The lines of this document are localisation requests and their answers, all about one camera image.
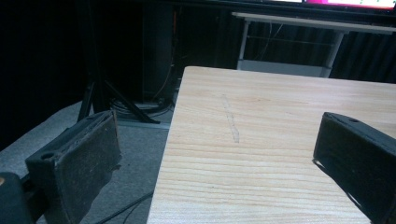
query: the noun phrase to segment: cable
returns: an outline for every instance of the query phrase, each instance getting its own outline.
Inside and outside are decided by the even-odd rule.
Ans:
[[[132,208],[132,210],[128,213],[128,215],[126,215],[125,219],[123,220],[122,224],[126,223],[126,220],[128,220],[128,217],[132,214],[132,212],[140,205],[142,204],[142,202],[138,203],[134,208]]]
[[[128,210],[129,208],[131,208],[131,207],[133,207],[133,206],[135,206],[135,205],[137,205],[137,204],[142,203],[143,201],[145,201],[145,200],[148,199],[148,198],[151,198],[152,195],[153,195],[153,193],[154,193],[154,191],[152,191],[152,192],[150,192],[150,193],[148,193],[148,194],[142,196],[141,198],[139,198],[139,199],[133,201],[132,203],[127,204],[126,206],[122,207],[119,211],[117,211],[117,212],[113,213],[112,215],[110,215],[110,216],[108,216],[108,217],[105,217],[104,219],[102,219],[102,220],[96,222],[96,224],[104,224],[104,223],[107,223],[109,220],[111,220],[111,219],[113,219],[114,217],[118,216],[119,214],[125,212],[125,211]]]

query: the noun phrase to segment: wood grain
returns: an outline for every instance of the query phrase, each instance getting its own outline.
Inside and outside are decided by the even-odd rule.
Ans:
[[[369,223],[313,150],[325,111],[396,137],[395,95],[390,84],[186,68],[148,223]]]

